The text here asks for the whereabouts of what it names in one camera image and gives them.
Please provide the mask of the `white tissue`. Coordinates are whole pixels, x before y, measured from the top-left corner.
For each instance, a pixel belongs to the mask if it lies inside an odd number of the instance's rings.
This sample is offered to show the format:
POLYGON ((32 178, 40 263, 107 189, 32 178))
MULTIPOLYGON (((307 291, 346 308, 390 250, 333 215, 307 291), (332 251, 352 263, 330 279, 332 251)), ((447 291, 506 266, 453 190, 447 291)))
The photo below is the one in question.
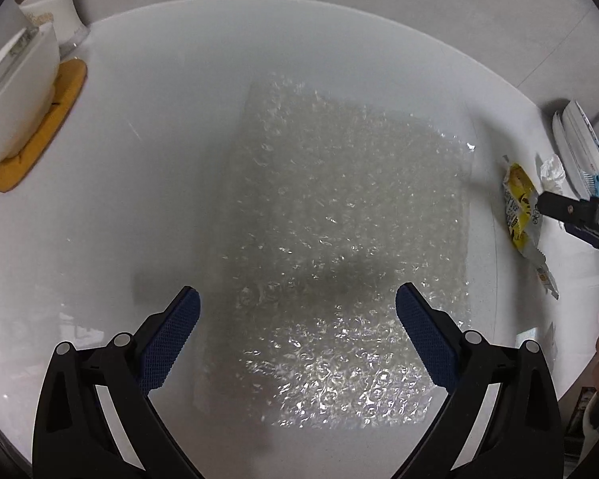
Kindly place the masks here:
POLYGON ((566 183, 566 171, 559 155, 552 154, 551 157, 545 160, 539 157, 537 165, 542 189, 545 192, 554 192, 554 194, 561 195, 563 186, 566 183))

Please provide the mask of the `yellow white snack bag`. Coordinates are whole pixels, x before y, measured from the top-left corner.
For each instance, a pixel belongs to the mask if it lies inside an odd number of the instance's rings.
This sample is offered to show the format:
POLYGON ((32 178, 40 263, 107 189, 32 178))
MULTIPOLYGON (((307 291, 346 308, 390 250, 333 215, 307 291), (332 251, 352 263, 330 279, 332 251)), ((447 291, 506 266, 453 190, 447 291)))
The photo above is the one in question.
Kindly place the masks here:
POLYGON ((520 164, 509 163, 502 187, 505 221, 514 247, 529 261, 543 264, 545 256, 539 250, 542 215, 534 183, 520 164))

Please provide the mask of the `bubble wrap sheet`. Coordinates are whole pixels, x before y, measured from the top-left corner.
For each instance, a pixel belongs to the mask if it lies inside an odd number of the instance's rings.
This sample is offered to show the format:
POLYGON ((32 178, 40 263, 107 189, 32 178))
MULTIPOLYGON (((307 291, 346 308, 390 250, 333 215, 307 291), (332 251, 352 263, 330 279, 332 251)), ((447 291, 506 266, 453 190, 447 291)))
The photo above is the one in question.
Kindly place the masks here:
POLYGON ((435 387, 401 326, 413 283, 460 323, 474 146, 283 76, 254 81, 208 244, 206 373, 262 425, 426 418, 435 387))

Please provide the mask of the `blue patterned bowl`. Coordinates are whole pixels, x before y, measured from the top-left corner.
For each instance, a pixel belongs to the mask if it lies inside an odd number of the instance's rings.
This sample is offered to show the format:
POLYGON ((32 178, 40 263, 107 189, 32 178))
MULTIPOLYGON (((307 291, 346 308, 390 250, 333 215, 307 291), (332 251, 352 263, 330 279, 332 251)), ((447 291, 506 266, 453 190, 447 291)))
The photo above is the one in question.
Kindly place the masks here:
POLYGON ((561 125, 576 191, 581 198, 590 198, 595 191, 595 177, 599 176, 599 138, 577 101, 570 101, 564 108, 561 125))

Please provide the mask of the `small torn wrapper strip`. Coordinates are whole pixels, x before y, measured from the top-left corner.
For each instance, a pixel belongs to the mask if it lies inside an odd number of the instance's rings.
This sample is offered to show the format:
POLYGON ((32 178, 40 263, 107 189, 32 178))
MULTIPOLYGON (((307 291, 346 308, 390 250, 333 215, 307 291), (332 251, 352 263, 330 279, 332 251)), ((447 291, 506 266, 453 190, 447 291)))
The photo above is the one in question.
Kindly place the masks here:
POLYGON ((559 299, 559 292, 554 276, 547 267, 547 262, 544 254, 538 251, 534 254, 534 268, 536 269, 537 275, 545 288, 545 291, 549 293, 553 299, 559 299))

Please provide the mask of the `blue patterned plate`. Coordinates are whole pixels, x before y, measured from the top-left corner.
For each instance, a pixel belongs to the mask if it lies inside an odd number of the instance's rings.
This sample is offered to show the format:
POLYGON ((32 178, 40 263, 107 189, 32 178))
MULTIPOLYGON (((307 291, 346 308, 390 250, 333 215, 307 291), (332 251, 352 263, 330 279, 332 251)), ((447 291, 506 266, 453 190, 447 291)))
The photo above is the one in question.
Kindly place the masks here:
POLYGON ((557 146, 559 156, 561 157, 561 163, 564 166, 573 191, 576 192, 580 199, 589 198, 590 194, 589 188, 587 187, 587 181, 582 177, 577 168, 575 158, 572 156, 571 149, 566 141, 563 122, 561 122, 561 115, 558 111, 555 111, 552 118, 552 130, 555 144, 557 146))

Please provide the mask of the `stacked white bowls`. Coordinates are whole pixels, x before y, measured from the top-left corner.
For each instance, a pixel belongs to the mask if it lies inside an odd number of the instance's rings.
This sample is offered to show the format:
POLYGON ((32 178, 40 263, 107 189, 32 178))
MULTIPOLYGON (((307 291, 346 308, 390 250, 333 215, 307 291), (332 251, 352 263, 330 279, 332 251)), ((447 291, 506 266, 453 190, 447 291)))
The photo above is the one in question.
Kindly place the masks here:
POLYGON ((59 68, 54 26, 22 29, 1 50, 0 162, 26 145, 50 109, 59 68))

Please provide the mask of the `wooden round trivet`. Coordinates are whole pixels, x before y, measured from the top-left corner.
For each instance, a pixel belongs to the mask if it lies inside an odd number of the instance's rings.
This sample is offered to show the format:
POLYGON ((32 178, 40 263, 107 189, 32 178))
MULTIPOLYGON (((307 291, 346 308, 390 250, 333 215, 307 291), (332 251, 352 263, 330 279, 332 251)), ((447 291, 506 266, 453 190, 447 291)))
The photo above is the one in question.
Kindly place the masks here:
POLYGON ((15 189, 42 158, 79 98, 87 79, 87 73, 87 65, 80 58, 71 58, 59 65, 50 109, 38 129, 15 157, 0 162, 0 192, 2 194, 15 189))

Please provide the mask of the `white vase cup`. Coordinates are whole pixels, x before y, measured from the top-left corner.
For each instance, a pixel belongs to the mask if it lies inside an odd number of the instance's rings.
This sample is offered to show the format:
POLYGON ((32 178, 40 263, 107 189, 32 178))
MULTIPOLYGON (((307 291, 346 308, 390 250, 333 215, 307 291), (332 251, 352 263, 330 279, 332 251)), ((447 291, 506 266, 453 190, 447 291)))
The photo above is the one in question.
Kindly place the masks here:
POLYGON ((69 56, 89 34, 74 0, 15 0, 15 3, 32 25, 53 26, 61 58, 69 56))

